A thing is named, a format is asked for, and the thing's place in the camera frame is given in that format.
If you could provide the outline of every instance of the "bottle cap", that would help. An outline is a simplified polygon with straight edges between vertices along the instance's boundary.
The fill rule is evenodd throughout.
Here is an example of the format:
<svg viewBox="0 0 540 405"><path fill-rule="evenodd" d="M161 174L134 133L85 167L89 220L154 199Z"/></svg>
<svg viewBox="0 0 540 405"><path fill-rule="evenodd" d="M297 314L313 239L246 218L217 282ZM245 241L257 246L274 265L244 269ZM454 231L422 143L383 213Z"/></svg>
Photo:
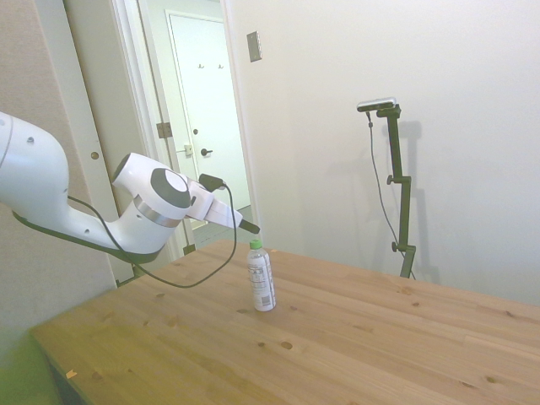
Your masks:
<svg viewBox="0 0 540 405"><path fill-rule="evenodd" d="M250 248L251 249L261 249L262 248L262 242L258 239L254 239L250 242Z"/></svg>

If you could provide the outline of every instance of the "floor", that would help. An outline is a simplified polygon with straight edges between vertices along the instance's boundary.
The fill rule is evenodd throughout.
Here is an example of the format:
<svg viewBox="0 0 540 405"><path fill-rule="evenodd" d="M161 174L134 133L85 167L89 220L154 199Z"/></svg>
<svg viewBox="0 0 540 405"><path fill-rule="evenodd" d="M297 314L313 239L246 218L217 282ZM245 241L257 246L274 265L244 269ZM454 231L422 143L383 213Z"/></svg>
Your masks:
<svg viewBox="0 0 540 405"><path fill-rule="evenodd" d="M251 205L248 205L245 208L238 210L244 219L249 222L253 222L253 215L251 213ZM225 228L221 225L216 224L206 224L200 228L194 229L193 234L195 235L195 247L201 249L204 246L214 243L216 240L227 239L234 240L235 234L232 229ZM250 243L251 240L256 239L257 236L251 234L243 229L238 229L236 231L236 240L241 243Z"/></svg>

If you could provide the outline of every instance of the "door hinge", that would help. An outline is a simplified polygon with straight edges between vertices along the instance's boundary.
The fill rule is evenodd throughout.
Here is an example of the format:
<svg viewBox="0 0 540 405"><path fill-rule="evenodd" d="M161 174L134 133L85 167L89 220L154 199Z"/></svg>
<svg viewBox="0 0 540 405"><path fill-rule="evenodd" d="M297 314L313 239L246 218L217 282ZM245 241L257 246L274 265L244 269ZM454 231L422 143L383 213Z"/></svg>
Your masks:
<svg viewBox="0 0 540 405"><path fill-rule="evenodd" d="M159 139L171 138L172 129L170 129L170 122L161 122L157 124Z"/></svg>

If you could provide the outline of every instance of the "plastic bottle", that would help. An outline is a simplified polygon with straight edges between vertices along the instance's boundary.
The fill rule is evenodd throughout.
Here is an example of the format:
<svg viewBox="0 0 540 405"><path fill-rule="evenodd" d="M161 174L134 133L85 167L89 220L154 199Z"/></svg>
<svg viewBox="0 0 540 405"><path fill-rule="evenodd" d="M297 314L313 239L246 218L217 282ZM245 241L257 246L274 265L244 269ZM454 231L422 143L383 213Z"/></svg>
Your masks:
<svg viewBox="0 0 540 405"><path fill-rule="evenodd" d="M258 311L270 311L276 306L270 256L262 249L260 240L252 240L250 248L247 255L247 267L250 272L253 304Z"/></svg>

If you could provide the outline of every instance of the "wood knot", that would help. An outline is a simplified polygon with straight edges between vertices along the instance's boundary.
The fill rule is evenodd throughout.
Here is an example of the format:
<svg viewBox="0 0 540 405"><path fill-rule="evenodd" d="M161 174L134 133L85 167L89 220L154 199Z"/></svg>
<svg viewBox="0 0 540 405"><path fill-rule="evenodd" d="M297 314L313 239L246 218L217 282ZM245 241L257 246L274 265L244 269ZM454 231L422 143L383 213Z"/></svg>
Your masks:
<svg viewBox="0 0 540 405"><path fill-rule="evenodd" d="M475 386L472 386L471 384L467 384L465 381L459 381L462 386L466 386L467 388L475 388Z"/></svg>
<svg viewBox="0 0 540 405"><path fill-rule="evenodd" d="M353 325L353 328L359 329L360 331L373 333L373 328L372 327L363 327L362 325Z"/></svg>
<svg viewBox="0 0 540 405"><path fill-rule="evenodd" d="M167 322L167 325L169 327L176 327L180 324L180 318L178 316L174 316L172 318L169 319L169 321Z"/></svg>
<svg viewBox="0 0 540 405"><path fill-rule="evenodd" d="M115 315L115 312L112 310L107 315L103 317L103 322L105 322L107 319L111 319Z"/></svg>

